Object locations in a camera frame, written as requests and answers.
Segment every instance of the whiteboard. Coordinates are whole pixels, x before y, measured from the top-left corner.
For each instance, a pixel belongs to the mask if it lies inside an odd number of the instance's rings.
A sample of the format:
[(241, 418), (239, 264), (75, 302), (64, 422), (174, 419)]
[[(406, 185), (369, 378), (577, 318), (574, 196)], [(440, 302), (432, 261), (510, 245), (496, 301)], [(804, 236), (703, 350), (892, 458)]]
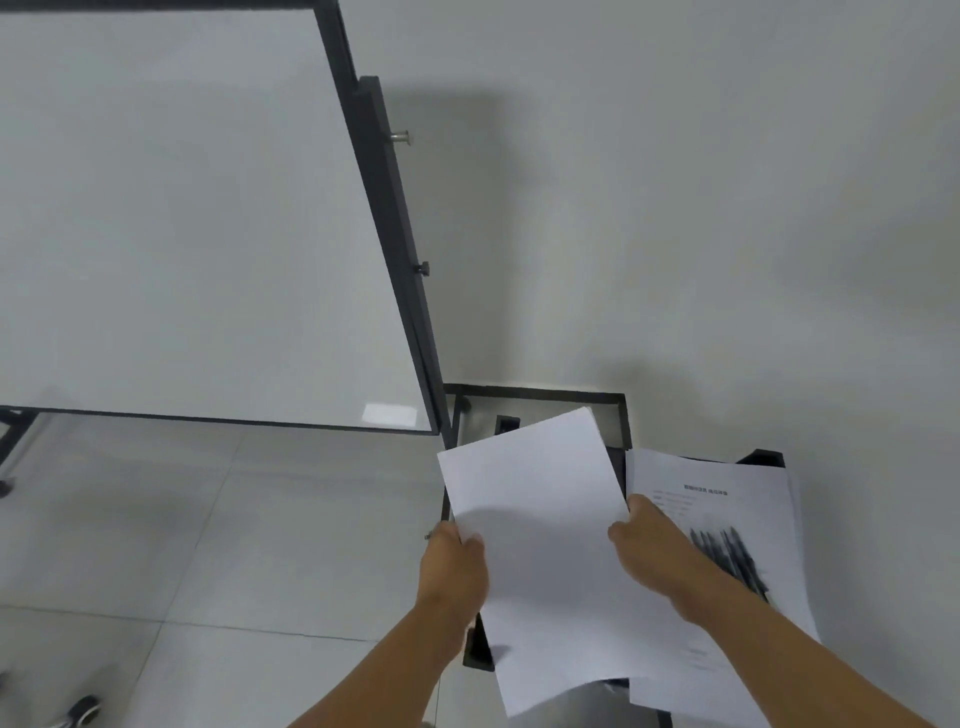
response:
[(311, 11), (0, 16), (0, 405), (429, 430)]

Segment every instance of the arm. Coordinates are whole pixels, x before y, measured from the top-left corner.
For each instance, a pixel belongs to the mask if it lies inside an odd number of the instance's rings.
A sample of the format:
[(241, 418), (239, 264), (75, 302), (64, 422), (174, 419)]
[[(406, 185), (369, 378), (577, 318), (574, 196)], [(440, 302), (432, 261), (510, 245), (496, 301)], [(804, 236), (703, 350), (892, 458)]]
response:
[(290, 728), (415, 728), (487, 598), (483, 544), (437, 525), (420, 561), (414, 608), (344, 681)]
[(630, 521), (609, 531), (620, 563), (707, 630), (773, 728), (933, 728), (720, 570), (649, 499), (628, 502)]

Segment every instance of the forearm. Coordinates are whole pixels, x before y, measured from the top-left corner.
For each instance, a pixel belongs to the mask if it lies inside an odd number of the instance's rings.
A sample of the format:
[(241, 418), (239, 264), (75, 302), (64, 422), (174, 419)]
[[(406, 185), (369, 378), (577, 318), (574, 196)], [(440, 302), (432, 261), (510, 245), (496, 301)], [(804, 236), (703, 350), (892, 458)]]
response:
[(690, 612), (773, 728), (932, 728), (732, 579)]
[(466, 626), (441, 604), (414, 607), (323, 700), (290, 728), (415, 728)]

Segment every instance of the stack of paper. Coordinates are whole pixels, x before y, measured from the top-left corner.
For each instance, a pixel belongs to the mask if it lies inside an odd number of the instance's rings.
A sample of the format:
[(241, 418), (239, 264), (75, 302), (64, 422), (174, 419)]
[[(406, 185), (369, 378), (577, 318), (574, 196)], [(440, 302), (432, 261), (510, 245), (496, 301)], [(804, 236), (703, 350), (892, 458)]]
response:
[[(739, 573), (752, 567), (758, 578), (741, 580), (759, 582), (755, 591), (818, 639), (806, 597), (799, 504), (786, 470), (636, 449), (627, 453), (627, 491), (654, 501), (695, 542), (707, 537), (721, 561), (731, 549), (741, 552), (732, 543), (735, 537), (751, 563), (741, 559), (737, 564), (734, 558), (726, 562), (728, 569)], [(679, 665), (631, 678), (631, 702), (743, 728), (769, 725), (706, 632), (693, 628), (676, 648)]]
[[(589, 409), (439, 458), (461, 533), (486, 543), (491, 590), (481, 614), (508, 716), (587, 682), (629, 677), (635, 703), (766, 726), (710, 637), (620, 567), (607, 528), (628, 513)], [(816, 637), (785, 470), (634, 450), (628, 490), (703, 537), (704, 548), (714, 544), (709, 534), (717, 544), (729, 536), (734, 557), (749, 549), (759, 586), (750, 583)]]
[(508, 716), (584, 683), (657, 674), (669, 644), (649, 625), (672, 608), (607, 539), (627, 505), (589, 409), (438, 457), (461, 535), (486, 545), (481, 616)]

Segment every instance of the hand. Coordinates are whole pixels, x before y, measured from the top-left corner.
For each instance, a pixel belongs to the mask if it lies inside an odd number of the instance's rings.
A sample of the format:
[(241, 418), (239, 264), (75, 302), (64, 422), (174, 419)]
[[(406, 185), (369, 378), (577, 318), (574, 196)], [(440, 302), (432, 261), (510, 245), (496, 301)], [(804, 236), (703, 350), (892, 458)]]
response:
[(666, 596), (687, 621), (717, 588), (734, 582), (694, 546), (648, 497), (627, 498), (630, 520), (607, 531), (620, 564), (634, 580)]
[(483, 541), (473, 536), (462, 544), (455, 523), (437, 523), (420, 559), (417, 604), (440, 606), (449, 611), (458, 627), (467, 629), (489, 589)]

